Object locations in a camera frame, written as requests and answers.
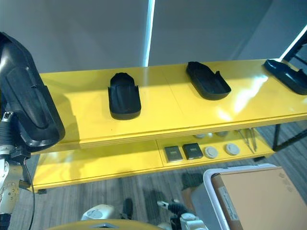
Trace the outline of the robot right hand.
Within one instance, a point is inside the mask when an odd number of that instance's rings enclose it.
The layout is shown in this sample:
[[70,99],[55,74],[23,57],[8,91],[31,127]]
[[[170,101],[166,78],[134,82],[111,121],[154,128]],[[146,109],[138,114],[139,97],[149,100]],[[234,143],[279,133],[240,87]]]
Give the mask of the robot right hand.
[[182,214],[189,212],[189,210],[180,202],[172,201],[168,203],[165,201],[157,201],[157,205],[178,216],[181,216]]

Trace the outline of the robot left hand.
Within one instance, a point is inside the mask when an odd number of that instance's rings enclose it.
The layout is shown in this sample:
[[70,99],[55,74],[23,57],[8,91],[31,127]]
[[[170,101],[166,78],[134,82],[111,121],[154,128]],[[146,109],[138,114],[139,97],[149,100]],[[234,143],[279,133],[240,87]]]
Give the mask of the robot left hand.
[[18,117],[13,111],[5,111],[0,121],[0,158],[15,157],[22,148]]

